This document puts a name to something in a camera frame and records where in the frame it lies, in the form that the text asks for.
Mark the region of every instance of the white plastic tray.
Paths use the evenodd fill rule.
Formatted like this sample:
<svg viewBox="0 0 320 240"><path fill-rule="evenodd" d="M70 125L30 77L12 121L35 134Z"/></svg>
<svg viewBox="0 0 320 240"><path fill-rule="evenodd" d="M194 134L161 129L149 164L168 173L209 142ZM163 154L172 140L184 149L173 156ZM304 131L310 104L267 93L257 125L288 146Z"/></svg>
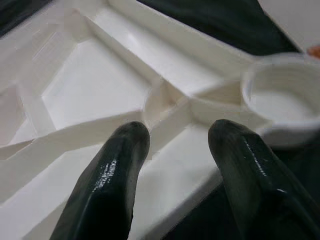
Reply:
<svg viewBox="0 0 320 240"><path fill-rule="evenodd" d="M210 125L268 124L241 99L255 58L134 0L69 6L37 31L30 23L4 58L19 71L7 67L1 84L1 239L48 239L81 172L134 120L150 130L151 147L129 239L160 239L221 182Z"/></svg>

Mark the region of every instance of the white cup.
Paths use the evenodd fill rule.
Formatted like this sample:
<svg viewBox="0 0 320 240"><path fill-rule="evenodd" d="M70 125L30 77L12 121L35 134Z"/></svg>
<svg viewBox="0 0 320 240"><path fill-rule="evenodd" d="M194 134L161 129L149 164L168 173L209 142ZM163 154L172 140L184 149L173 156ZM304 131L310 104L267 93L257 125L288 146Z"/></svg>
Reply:
<svg viewBox="0 0 320 240"><path fill-rule="evenodd" d="M244 104L269 123L257 130L272 147L305 143L320 129L320 61L298 53L270 55L242 79Z"/></svg>

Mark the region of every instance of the white plastic cup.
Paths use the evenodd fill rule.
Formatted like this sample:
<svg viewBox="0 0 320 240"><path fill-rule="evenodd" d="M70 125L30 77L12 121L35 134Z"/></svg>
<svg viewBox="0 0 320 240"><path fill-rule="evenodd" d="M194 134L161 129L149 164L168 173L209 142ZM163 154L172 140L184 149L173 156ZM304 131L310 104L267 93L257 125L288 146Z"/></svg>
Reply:
<svg viewBox="0 0 320 240"><path fill-rule="evenodd" d="M298 53L267 56L242 79L244 104L269 124L257 130L272 147L305 143L320 130L320 61Z"/></svg>

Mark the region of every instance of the glossy black rubber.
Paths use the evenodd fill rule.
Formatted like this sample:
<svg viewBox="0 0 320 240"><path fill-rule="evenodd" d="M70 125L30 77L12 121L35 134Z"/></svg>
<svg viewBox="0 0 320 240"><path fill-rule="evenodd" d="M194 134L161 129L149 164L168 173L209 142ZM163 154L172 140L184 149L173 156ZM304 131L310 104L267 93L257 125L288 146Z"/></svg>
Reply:
<svg viewBox="0 0 320 240"><path fill-rule="evenodd" d="M142 123L119 127L79 177L50 239L127 239L149 146Z"/></svg>
<svg viewBox="0 0 320 240"><path fill-rule="evenodd" d="M217 120L208 143L243 239L320 239L317 204L259 135Z"/></svg>

